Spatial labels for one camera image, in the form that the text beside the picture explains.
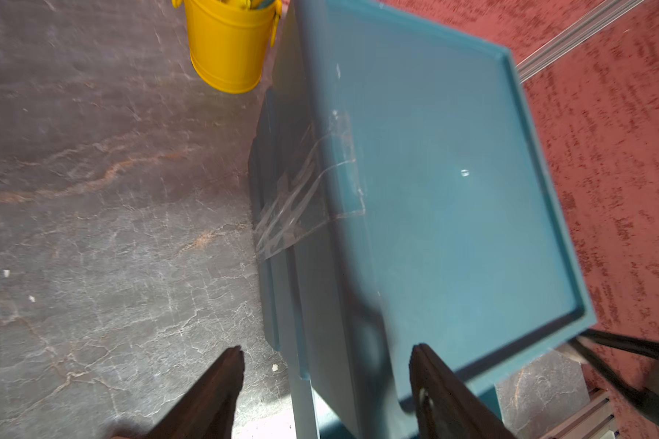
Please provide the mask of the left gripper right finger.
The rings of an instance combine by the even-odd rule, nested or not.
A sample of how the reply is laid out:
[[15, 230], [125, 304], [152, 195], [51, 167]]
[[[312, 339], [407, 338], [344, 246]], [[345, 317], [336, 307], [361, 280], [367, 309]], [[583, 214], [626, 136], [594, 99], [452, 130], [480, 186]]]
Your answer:
[[503, 422], [427, 344], [413, 347], [410, 382], [422, 438], [512, 438]]

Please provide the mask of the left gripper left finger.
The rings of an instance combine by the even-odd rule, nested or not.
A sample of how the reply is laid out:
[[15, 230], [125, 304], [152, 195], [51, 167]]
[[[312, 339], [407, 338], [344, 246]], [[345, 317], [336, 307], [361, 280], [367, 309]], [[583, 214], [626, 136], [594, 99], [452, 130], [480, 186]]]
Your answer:
[[113, 437], [230, 438], [243, 378], [245, 353], [242, 348], [225, 349], [152, 429], [141, 434], [120, 428], [113, 433]]

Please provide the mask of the teal three-drawer cabinet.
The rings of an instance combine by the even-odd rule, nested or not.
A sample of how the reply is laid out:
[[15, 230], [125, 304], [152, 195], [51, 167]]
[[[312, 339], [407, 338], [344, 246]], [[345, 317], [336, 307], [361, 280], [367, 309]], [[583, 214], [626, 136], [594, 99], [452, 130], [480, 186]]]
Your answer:
[[375, 1], [295, 1], [249, 157], [253, 223], [310, 122], [351, 118], [366, 212], [258, 262], [295, 431], [417, 434], [429, 345], [475, 394], [596, 322], [507, 47]]

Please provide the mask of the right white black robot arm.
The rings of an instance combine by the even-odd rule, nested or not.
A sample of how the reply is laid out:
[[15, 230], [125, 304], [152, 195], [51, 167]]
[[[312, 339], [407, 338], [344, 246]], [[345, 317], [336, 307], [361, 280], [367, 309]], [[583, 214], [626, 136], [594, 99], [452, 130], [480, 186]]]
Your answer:
[[[567, 345], [600, 375], [631, 408], [659, 427], [659, 342], [587, 329]], [[641, 371], [633, 376], [604, 360], [596, 351], [604, 347], [637, 358]]]

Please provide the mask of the clear tape on cabinet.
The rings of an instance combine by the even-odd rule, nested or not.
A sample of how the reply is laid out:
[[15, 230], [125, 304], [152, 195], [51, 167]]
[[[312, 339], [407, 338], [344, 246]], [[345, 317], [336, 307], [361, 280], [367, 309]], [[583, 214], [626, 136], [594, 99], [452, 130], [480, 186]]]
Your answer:
[[351, 118], [334, 110], [322, 123], [310, 122], [300, 138], [283, 141], [292, 155], [254, 225], [256, 259], [281, 254], [322, 227], [366, 212]]

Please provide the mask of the yellow pen bucket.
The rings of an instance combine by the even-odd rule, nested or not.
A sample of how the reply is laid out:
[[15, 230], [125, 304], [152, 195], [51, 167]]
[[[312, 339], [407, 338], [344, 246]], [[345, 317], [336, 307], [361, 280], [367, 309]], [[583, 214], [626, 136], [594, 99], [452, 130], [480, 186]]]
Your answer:
[[284, 3], [278, 1], [173, 0], [185, 8], [190, 60], [212, 88], [252, 91], [274, 46]]

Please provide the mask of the right aluminium corner post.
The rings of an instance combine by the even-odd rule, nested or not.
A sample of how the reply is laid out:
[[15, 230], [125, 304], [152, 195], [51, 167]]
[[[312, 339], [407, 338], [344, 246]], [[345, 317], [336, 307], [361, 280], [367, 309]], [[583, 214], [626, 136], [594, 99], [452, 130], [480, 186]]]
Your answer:
[[603, 1], [519, 62], [516, 69], [520, 82], [525, 83], [532, 79], [540, 71], [543, 71], [642, 3], [644, 3], [644, 0]]

